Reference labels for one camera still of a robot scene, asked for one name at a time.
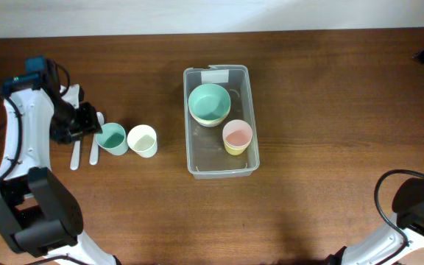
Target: white wall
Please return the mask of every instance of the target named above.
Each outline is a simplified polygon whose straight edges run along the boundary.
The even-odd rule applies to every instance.
[[[424,0],[0,0],[0,38],[424,27]]]

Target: teal bowl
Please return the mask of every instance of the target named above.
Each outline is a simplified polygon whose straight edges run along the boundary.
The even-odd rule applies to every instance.
[[[204,84],[195,88],[189,96],[188,106],[193,117],[205,121],[220,120],[230,112],[231,99],[220,85]]]

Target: plastic bin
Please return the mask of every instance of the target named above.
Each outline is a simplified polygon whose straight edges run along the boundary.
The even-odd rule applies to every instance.
[[[209,66],[184,71],[185,142],[188,170],[197,179],[249,176],[259,167],[255,113],[251,97],[250,77],[245,66]],[[203,127],[192,118],[188,97],[201,84],[224,87],[231,98],[230,114],[218,126]],[[253,139],[243,154],[229,155],[222,140],[223,127],[231,120],[242,119],[253,129]]]

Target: brown wooden surface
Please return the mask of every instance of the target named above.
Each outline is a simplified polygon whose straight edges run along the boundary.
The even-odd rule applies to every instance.
[[[73,147],[50,143],[85,230],[123,264],[269,264],[357,243],[382,224],[380,175],[424,172],[424,66],[410,61],[422,47],[424,29],[6,39],[0,86],[44,54],[108,121],[157,130],[153,158],[101,151],[97,166],[87,137],[75,172]],[[250,177],[195,180],[186,168],[183,71],[210,64],[250,70],[261,156]],[[382,188],[385,211],[404,180]],[[0,237],[0,261],[33,259]],[[403,262],[424,264],[424,250]]]

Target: wire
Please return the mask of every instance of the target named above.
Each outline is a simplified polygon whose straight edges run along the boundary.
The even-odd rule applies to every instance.
[[[68,89],[70,89],[70,85],[71,85],[71,80],[70,80],[70,74],[68,73],[68,71],[66,70],[65,67],[59,65],[58,63],[56,63],[55,61],[53,62],[57,67],[59,67],[60,69],[62,69],[62,71],[65,73],[66,75],[66,89],[60,94],[60,96],[65,96],[66,93],[68,92]]]
[[[21,155],[21,148],[22,148],[22,118],[21,118],[22,115],[21,115],[21,112],[19,111],[19,109],[15,105],[14,101],[10,97],[6,96],[4,99],[6,99],[9,102],[9,104],[11,105],[11,107],[13,107],[15,117],[18,120],[18,144],[17,144],[17,147],[15,149],[14,159],[10,159],[11,164],[10,164],[9,168],[0,176],[0,185],[4,182],[4,179],[13,171],[15,166],[18,164],[18,160],[19,160],[19,156]],[[87,264],[85,264],[81,261],[78,261],[74,258],[71,258],[67,255],[59,255],[59,256],[52,257],[52,258],[46,258],[46,259],[43,259],[41,261],[32,262],[32,263],[27,264],[27,265],[44,264],[44,263],[59,260],[59,259],[71,261],[71,262],[74,262],[74,263],[79,264],[79,265],[87,265]]]
[[[406,247],[409,247],[410,243],[409,243],[409,237],[399,228],[397,227],[397,225],[395,225],[394,223],[392,223],[389,218],[387,218],[387,216],[385,215],[385,213],[382,211],[381,208],[381,204],[379,203],[379,189],[381,188],[382,182],[390,175],[393,174],[407,174],[407,175],[411,175],[414,177],[419,177],[424,179],[424,174],[423,173],[419,173],[419,172],[415,172],[412,170],[407,170],[407,169],[394,169],[391,170],[389,172],[386,172],[385,174],[383,174],[377,184],[375,184],[375,189],[374,189],[374,202],[375,202],[375,207],[377,208],[377,212],[379,212],[379,215],[381,215],[382,219],[384,220],[384,222],[386,222],[393,230],[395,230],[397,233],[399,233],[402,238],[403,238],[403,243],[402,245],[397,249],[397,251],[395,251],[394,253],[392,253],[390,256],[388,256],[387,258],[383,259],[381,262],[377,263],[377,265],[382,265],[385,264],[387,261],[393,259],[394,257],[396,257],[398,254],[400,254],[403,249],[405,249]]]

